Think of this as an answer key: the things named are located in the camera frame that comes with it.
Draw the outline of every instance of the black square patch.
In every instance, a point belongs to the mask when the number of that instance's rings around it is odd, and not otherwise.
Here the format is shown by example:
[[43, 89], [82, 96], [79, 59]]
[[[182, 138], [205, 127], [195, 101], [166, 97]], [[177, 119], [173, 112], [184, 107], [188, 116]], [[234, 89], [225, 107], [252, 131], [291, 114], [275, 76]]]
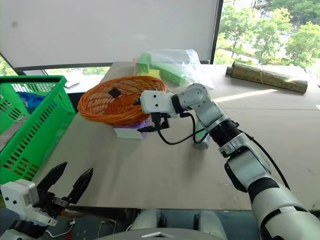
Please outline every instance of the black square patch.
[[110, 94], [115, 99], [116, 97], [119, 97], [121, 95], [121, 92], [114, 87], [108, 92], [108, 94]]

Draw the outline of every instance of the orange basket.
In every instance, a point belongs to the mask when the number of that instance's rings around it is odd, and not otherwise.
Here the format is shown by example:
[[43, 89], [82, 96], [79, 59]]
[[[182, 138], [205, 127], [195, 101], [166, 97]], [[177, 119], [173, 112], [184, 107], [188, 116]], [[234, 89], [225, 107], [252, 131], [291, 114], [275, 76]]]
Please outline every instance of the orange basket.
[[93, 122], [130, 126], [146, 120], [140, 105], [134, 102], [144, 90], [166, 91], [165, 84], [152, 76], [124, 76], [100, 83], [87, 91], [78, 103], [81, 115]]

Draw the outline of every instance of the green plastic basket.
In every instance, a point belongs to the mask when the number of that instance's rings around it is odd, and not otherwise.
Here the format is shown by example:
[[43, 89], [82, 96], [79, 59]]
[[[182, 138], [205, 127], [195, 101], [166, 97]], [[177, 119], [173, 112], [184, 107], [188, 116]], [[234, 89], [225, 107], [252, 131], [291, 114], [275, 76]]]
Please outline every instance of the green plastic basket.
[[[29, 116], [0, 152], [0, 184], [31, 181], [48, 159], [76, 115], [64, 90], [66, 82], [64, 76], [0, 77], [0, 133], [22, 116]], [[29, 114], [16, 92], [45, 98]]]

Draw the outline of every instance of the rolled mat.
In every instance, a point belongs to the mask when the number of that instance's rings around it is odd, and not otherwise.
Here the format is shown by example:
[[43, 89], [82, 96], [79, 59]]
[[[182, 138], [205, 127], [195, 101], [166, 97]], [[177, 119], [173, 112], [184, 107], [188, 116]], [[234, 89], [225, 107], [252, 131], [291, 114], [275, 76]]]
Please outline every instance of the rolled mat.
[[303, 94], [307, 91], [308, 87], [306, 80], [267, 71], [262, 66], [256, 67], [236, 61], [233, 62], [232, 66], [227, 67], [225, 74], [230, 75], [232, 78], [288, 89]]

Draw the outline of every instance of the clear plastic bag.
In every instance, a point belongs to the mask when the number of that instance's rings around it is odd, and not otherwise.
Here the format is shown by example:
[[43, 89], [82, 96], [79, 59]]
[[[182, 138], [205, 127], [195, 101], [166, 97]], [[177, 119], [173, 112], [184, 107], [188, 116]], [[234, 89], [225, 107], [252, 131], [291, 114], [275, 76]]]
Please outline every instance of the clear plastic bag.
[[199, 69], [200, 60], [193, 49], [151, 50], [141, 54], [135, 62], [135, 75], [160, 78], [169, 92], [180, 92], [194, 83], [214, 88], [212, 81], [206, 79]]

